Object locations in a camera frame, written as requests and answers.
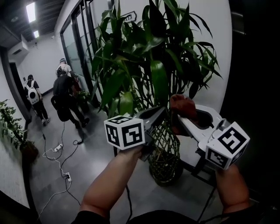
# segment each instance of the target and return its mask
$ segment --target plant pot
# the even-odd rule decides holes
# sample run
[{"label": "plant pot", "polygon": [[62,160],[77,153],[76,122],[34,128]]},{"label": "plant pot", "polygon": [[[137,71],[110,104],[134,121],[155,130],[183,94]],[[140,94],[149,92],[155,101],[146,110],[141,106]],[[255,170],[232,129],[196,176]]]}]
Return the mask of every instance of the plant pot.
[{"label": "plant pot", "polygon": [[88,102],[82,102],[79,104],[81,110],[83,111],[83,113],[87,113],[89,111],[89,107],[88,107]]},{"label": "plant pot", "polygon": [[26,144],[21,149],[21,153],[23,159],[29,164],[32,164],[39,155],[38,149],[31,141],[26,142]]},{"label": "plant pot", "polygon": [[174,184],[182,174],[180,161],[180,141],[164,121],[153,133],[154,147],[149,157],[150,174],[159,186]]}]

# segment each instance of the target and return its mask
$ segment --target gray floor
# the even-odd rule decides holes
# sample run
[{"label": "gray floor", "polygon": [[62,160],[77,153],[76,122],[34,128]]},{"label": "gray floor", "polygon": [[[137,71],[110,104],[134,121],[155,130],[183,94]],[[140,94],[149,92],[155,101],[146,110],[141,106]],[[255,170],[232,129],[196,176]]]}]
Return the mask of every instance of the gray floor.
[{"label": "gray floor", "polygon": [[[44,97],[45,108],[51,117],[47,127],[43,127],[41,120],[33,116],[28,126],[28,138],[35,142],[40,155],[32,168],[30,186],[33,200],[38,213],[54,194],[64,191],[65,181],[60,176],[59,164],[43,158],[44,139],[46,136],[46,150],[55,148],[61,143],[63,122],[51,105],[52,93]],[[81,202],[83,195],[92,181],[101,173],[114,157],[113,148],[107,144],[103,121],[104,112],[98,113],[91,108],[87,114],[90,123],[82,131],[77,131],[71,121],[65,122],[63,134],[64,151],[59,161],[64,161],[75,149],[74,140],[84,136],[84,143],[79,146],[75,154],[63,165],[64,172],[69,172],[72,178],[70,192]],[[50,152],[49,157],[58,154]],[[184,171],[178,182],[170,187],[159,187],[149,174],[148,162],[138,161],[136,169],[129,180],[128,186],[133,206],[133,217],[153,210],[172,210],[196,220],[208,199],[212,187],[194,178],[188,171]],[[79,211],[79,204],[68,193],[55,195],[41,215],[43,224],[70,224]],[[222,205],[217,192],[212,197],[202,220],[220,214]],[[130,213],[126,191],[111,211],[111,223],[125,223]]]}]

